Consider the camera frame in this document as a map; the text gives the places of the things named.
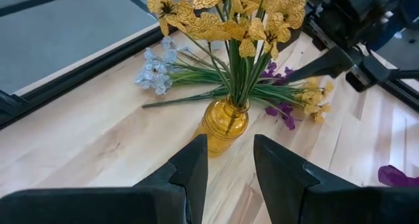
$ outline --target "yellow glass vase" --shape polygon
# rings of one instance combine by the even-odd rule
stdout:
[[[227,96],[212,101],[194,133],[206,134],[208,139],[208,157],[222,155],[233,142],[241,136],[249,124],[249,102],[243,108],[232,104]]]

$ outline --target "wooden table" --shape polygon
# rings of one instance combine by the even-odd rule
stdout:
[[[173,38],[194,47],[181,33]],[[317,58],[321,53],[310,41],[302,34],[284,50],[280,71]],[[160,45],[152,49],[162,52]],[[180,150],[209,101],[152,109],[141,105],[211,86],[155,96],[133,83],[143,63],[140,52],[0,131],[0,196],[34,187],[131,186]],[[358,94],[343,75],[335,88],[325,123],[306,119],[294,131],[261,105],[252,105],[247,132],[223,156],[208,161],[204,223],[270,223],[255,177],[255,134],[358,185],[380,185],[377,170],[387,164],[419,176],[419,115],[380,87]]]

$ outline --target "light blue flower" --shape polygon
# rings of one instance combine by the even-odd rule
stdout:
[[[150,47],[147,47],[144,52],[144,57],[146,60],[154,60],[156,59],[155,54],[151,51]]]
[[[186,51],[189,51],[189,47],[187,47],[187,46],[184,46],[184,47],[179,47],[179,48],[177,48],[176,50],[177,50],[177,51],[184,51],[184,52],[186,52]]]
[[[164,37],[162,40],[162,45],[163,45],[163,49],[170,49],[170,47],[172,46],[173,43],[173,39],[171,37]]]
[[[154,88],[156,94],[165,94],[172,85],[168,70],[163,63],[147,60],[134,81],[144,89]]]
[[[177,51],[176,50],[171,50],[171,49],[166,49],[163,61],[166,64],[174,64],[177,60]]]

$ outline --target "purple object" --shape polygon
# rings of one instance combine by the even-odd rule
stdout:
[[[290,103],[279,103],[276,107],[278,109],[281,109],[282,112],[279,112],[277,109],[274,109],[273,107],[267,107],[265,109],[266,114],[276,117],[281,113],[281,118],[283,119],[288,129],[294,130],[295,119],[291,116],[291,112],[294,110],[293,106]]]
[[[419,177],[408,177],[392,165],[378,169],[378,180],[390,187],[419,187]]]
[[[277,80],[274,80],[274,83],[272,83],[274,86],[281,86],[283,80],[285,80],[289,74],[292,74],[294,72],[294,70],[285,67],[285,75],[282,76],[281,73],[277,73],[274,75],[275,69],[277,68],[277,65],[275,62],[272,62],[272,60],[269,60],[268,63],[268,67],[267,70],[268,71],[263,71],[260,75],[260,77],[270,77],[270,78],[275,78]],[[267,80],[267,81],[263,81],[262,83],[269,83],[272,80]],[[280,113],[277,109],[273,108],[273,107],[267,107],[265,109],[266,114],[270,115],[270,116],[278,116],[279,114],[281,115],[281,118],[283,119],[285,125],[288,127],[288,129],[290,130],[294,130],[295,129],[295,119],[291,116],[291,112],[293,111],[293,107],[290,103],[279,103],[276,106],[278,109],[281,109],[281,111],[283,113]]]

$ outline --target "flower bouquet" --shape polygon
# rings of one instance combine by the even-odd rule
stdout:
[[[277,72],[274,60],[278,43],[291,36],[304,20],[306,0],[147,0],[149,10],[158,16],[160,28],[169,35],[168,26],[182,31],[208,55],[208,61],[188,47],[177,47],[169,38],[162,41],[165,56],[145,51],[146,62],[136,83],[154,88],[157,94],[179,85],[216,84],[213,90],[146,107],[170,103],[214,99],[196,130],[207,134],[209,156],[222,154],[247,127],[249,101],[266,106],[266,112],[281,117],[289,129],[295,128],[291,115],[294,108],[323,122],[322,113],[329,110],[321,102],[332,91],[327,83],[321,88],[315,79],[284,84],[293,70]],[[199,15],[195,10],[206,9]],[[214,54],[225,51],[228,62]]]

